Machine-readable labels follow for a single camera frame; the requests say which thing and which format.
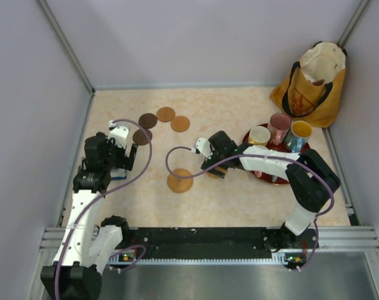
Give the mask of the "dark walnut coaster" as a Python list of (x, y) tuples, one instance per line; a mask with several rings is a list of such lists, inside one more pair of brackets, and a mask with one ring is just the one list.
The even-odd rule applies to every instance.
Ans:
[(138, 129), (133, 134), (133, 143), (140, 145), (140, 146), (146, 145), (148, 143), (148, 139), (146, 136), (148, 136), (150, 139), (152, 139), (153, 134), (148, 129), (145, 129), (145, 132), (143, 132), (141, 129)]
[(143, 128), (151, 129), (157, 124), (158, 118), (155, 114), (147, 112), (139, 117), (138, 122)]

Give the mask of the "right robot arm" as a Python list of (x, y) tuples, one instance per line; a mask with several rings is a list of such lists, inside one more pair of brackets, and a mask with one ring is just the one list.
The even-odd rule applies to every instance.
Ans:
[(219, 178), (233, 168), (282, 179), (291, 186), (296, 199), (292, 212), (279, 230), (264, 237), (271, 251), (299, 245), (304, 232), (340, 187), (339, 177), (314, 149), (281, 152), (249, 142), (236, 144), (219, 131), (208, 139), (197, 139), (195, 151), (205, 158), (201, 169)]

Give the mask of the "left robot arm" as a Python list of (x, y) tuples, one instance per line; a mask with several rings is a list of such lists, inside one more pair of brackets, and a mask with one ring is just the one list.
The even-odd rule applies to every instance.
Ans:
[(116, 224), (101, 226), (94, 234), (98, 210), (111, 182), (111, 171), (133, 168), (137, 145), (126, 154), (129, 129), (98, 132), (84, 142), (84, 157), (73, 179), (72, 207), (61, 245), (41, 281), (52, 299), (98, 299), (102, 273), (115, 249), (131, 240), (128, 229)]

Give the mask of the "light wood coaster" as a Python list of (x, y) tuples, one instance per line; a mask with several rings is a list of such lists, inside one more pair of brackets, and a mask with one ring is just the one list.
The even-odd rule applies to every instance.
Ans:
[(175, 110), (171, 107), (165, 106), (158, 109), (156, 117), (162, 123), (168, 123), (172, 121), (176, 116)]
[(171, 128), (176, 132), (184, 132), (190, 127), (190, 120), (186, 116), (176, 116), (171, 120)]

